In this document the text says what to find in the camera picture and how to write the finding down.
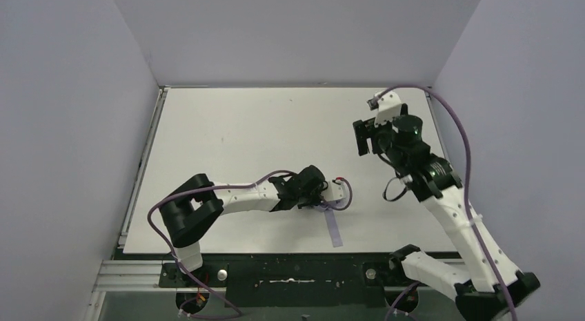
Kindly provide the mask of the lavender folding umbrella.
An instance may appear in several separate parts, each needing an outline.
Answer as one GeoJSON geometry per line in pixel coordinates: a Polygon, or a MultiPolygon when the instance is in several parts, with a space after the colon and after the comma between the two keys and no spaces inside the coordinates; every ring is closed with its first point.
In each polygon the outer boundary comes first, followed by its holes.
{"type": "Polygon", "coordinates": [[[338,208],[331,204],[319,204],[316,205],[315,208],[324,214],[328,234],[330,236],[333,248],[342,247],[344,243],[341,238],[341,233],[335,217],[335,213],[338,211],[338,208]]]}

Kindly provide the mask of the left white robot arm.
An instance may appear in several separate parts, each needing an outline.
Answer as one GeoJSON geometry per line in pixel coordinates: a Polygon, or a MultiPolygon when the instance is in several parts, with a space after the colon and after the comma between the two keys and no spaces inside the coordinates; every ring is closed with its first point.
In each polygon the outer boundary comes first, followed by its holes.
{"type": "Polygon", "coordinates": [[[222,215],[247,211],[278,212],[316,206],[329,187],[313,165],[295,173],[273,171],[255,182],[220,184],[196,174],[155,206],[167,230],[171,253],[189,273],[203,266],[199,242],[222,215]]]}

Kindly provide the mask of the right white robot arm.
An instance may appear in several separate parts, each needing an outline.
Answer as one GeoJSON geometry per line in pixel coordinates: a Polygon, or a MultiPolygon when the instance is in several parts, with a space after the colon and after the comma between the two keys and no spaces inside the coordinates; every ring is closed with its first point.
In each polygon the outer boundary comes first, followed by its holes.
{"type": "Polygon", "coordinates": [[[438,221],[466,265],[462,271],[409,244],[390,255],[389,264],[451,299],[465,320],[498,320],[512,315],[540,282],[523,272],[500,249],[482,216],[465,198],[466,189],[448,160],[422,139],[423,121],[405,104],[383,108],[353,122],[359,155],[374,153],[390,165],[438,221]]]}

